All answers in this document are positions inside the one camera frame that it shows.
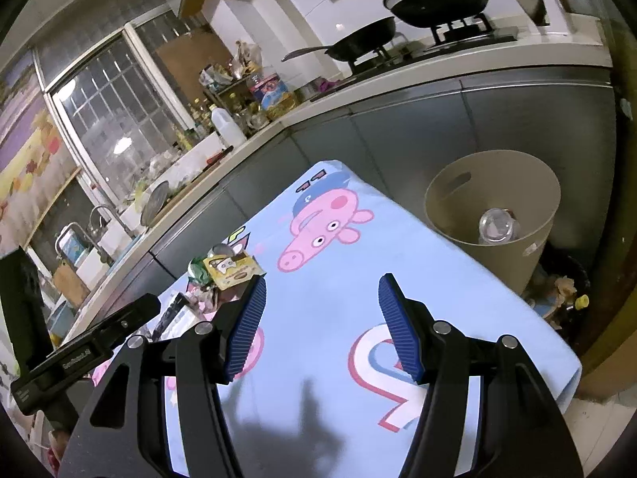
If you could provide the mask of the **crushed green soda can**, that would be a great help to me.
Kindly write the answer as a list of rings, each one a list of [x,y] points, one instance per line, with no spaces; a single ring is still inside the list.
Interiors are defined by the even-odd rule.
[[[204,257],[193,258],[188,264],[188,275],[200,286],[207,286],[213,281],[212,267],[213,261],[226,259],[234,256],[234,250],[227,244],[219,243],[214,245]]]

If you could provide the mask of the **yellow snack wrapper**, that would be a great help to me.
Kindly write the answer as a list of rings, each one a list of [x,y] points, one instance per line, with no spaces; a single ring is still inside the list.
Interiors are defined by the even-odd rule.
[[[230,258],[213,261],[213,282],[220,290],[247,283],[254,275],[264,275],[264,270],[244,251]]]

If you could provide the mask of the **clear plastic bottle green cap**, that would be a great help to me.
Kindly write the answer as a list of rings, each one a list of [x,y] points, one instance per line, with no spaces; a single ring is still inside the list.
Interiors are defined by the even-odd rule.
[[[515,215],[506,208],[489,208],[478,221],[478,242],[501,245],[516,241],[520,227]]]

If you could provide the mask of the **chrome kitchen faucet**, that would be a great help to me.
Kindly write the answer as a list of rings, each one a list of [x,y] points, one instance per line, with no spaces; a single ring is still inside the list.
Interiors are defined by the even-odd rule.
[[[121,219],[115,208],[107,203],[98,204],[92,208],[88,216],[88,232],[97,235],[111,221],[115,221],[130,239],[135,237],[133,230]]]

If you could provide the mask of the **beige trash bin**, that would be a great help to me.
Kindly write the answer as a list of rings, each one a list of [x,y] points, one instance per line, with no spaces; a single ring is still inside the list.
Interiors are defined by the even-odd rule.
[[[517,295],[523,293],[560,204],[553,170],[531,154],[488,150],[442,169],[424,196],[429,225]]]

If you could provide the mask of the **wooden cutting board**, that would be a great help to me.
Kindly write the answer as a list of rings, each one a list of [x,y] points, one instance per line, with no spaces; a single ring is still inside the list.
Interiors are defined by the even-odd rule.
[[[76,310],[80,309],[90,294],[83,280],[67,262],[62,262],[54,271],[53,284]]]

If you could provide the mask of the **Peppa Pig blue tablecloth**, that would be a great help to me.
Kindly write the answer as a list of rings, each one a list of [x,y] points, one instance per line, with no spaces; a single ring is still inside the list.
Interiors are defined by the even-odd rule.
[[[384,274],[469,337],[514,335],[560,408],[579,384],[579,359],[522,298],[338,161],[311,166],[229,242],[267,281],[246,365],[219,391],[247,477],[399,474],[426,391],[384,323]]]

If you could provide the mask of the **glass pot lid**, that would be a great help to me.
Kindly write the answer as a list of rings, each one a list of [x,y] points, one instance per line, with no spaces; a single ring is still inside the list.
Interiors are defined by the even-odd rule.
[[[162,181],[151,192],[146,205],[141,212],[141,225],[149,228],[156,215],[162,210],[170,197],[170,184]]]

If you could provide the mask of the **white plastic jug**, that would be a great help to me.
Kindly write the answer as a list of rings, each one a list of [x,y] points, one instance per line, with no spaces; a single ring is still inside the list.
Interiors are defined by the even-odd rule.
[[[229,146],[238,148],[246,143],[245,134],[225,108],[212,104],[209,110],[211,110],[211,120],[217,132]]]

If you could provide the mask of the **cooking oil bottle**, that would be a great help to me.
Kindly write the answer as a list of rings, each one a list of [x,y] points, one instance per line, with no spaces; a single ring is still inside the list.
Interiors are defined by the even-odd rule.
[[[287,88],[275,72],[253,73],[249,78],[248,88],[272,121],[285,116],[298,106],[296,95]]]

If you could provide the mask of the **gas stove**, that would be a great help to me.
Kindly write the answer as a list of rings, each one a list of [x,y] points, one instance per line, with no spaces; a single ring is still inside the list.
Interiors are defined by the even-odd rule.
[[[486,15],[481,14],[472,18],[468,23],[459,22],[442,30],[433,29],[430,37],[401,43],[391,49],[373,53],[372,57],[351,68],[352,73],[347,78],[335,82],[323,81],[318,89],[307,98],[307,102],[317,100],[344,90],[348,86],[380,76],[397,68],[414,63],[428,61],[434,57],[447,56],[475,47],[489,47],[516,41],[519,28],[515,25],[496,27]]]

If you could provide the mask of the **black frying pan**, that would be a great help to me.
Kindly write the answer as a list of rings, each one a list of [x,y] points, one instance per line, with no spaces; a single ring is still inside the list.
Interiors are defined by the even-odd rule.
[[[395,18],[388,16],[355,30],[332,45],[303,47],[289,52],[282,61],[287,62],[302,55],[322,51],[335,61],[352,64],[371,52],[379,53],[381,56],[387,54],[384,46],[392,41],[395,34]]]

